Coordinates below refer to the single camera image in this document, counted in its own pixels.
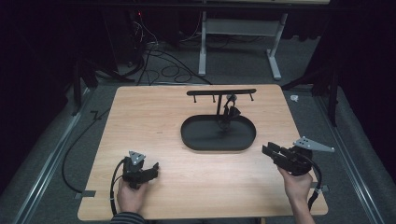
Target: gray carpet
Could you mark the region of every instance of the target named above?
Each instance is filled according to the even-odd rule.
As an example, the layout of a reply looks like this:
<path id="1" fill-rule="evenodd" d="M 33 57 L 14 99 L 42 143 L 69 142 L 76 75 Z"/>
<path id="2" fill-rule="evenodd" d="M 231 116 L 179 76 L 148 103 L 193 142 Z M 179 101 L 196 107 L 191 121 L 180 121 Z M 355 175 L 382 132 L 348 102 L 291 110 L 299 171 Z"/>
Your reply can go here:
<path id="1" fill-rule="evenodd" d="M 249 41 L 252 40 L 252 37 L 249 39 L 240 36 L 234 38 L 237 41 L 232 41 L 221 49 L 217 49 L 217 47 L 222 46 L 224 42 L 209 43 L 213 48 L 208 49 L 207 52 L 205 78 L 212 84 L 275 83 L 283 85 L 289 83 L 304 73 L 318 43 L 317 40 L 305 42 L 299 42 L 296 39 L 282 40 L 276 53 L 282 80 L 274 81 L 271 77 L 269 64 L 264 57 L 264 51 L 266 48 L 270 48 L 271 40 Z M 189 45 L 181 45 L 178 49 L 161 44 L 157 49 L 171 53 L 186 64 L 190 70 L 198 70 L 199 47 L 195 46 L 193 42 L 189 42 Z M 149 57 L 147 69 L 161 74 L 162 69 L 169 65 L 172 64 L 164 59 Z M 153 81 L 157 76 L 157 73 L 153 71 L 144 74 L 141 81 L 145 83 Z M 170 77 L 176 72 L 175 67 L 167 68 L 163 72 L 168 77 L 160 76 L 157 82 L 161 82 L 160 84 L 175 82 L 175 77 Z M 192 77 L 188 82 L 204 84 L 198 77 Z M 73 146 L 67 157 L 65 173 L 68 181 L 77 189 L 84 189 L 88 181 L 94 156 L 106 125 L 106 116 L 97 120 L 81 138 L 78 139 L 78 137 L 92 124 L 94 114 L 91 111 L 98 111 L 98 114 L 101 114 L 109 109 L 116 89 L 121 85 L 126 84 L 100 80 L 99 87 L 87 93 L 84 98 L 86 105 L 64 147 L 68 149 Z M 383 222 L 377 223 L 392 223 L 396 220 L 396 204 L 393 200 L 396 196 L 394 183 L 371 148 L 370 142 L 351 111 L 342 90 L 339 91 L 339 103 L 336 111 L 338 126 L 334 129 L 329 127 L 327 118 L 323 116 L 318 104 L 321 100 L 326 102 L 326 98 L 312 97 L 309 88 L 310 86 L 301 86 L 284 91 L 300 135 L 305 135 L 328 146 L 336 146 L 338 142 L 334 139 L 333 133 L 334 131 L 339 132 L 370 195 L 373 196 L 380 216 L 383 218 Z M 292 94 L 299 95 L 297 103 L 290 99 Z M 0 223 L 11 223 L 15 219 L 42 167 L 62 138 L 64 130 L 67 129 L 67 125 L 72 119 L 70 115 L 73 109 L 73 104 L 69 104 L 41 135 L 27 160 L 1 196 Z M 329 213 L 325 216 L 315 217 L 316 222 L 374 223 L 368 215 L 370 211 L 367 211 L 362 204 L 356 186 L 351 181 L 340 151 L 335 153 L 315 152 L 314 161 L 323 173 L 323 184 L 329 189 L 324 192 L 329 205 Z M 42 198 L 38 198 L 39 202 L 33 208 L 33 215 L 29 217 L 30 223 L 82 223 L 77 217 L 80 199 L 75 199 L 76 193 L 63 182 L 61 166 L 61 164 L 57 164 Z M 293 219 L 292 217 L 268 217 L 266 222 L 269 224 L 293 223 Z"/>

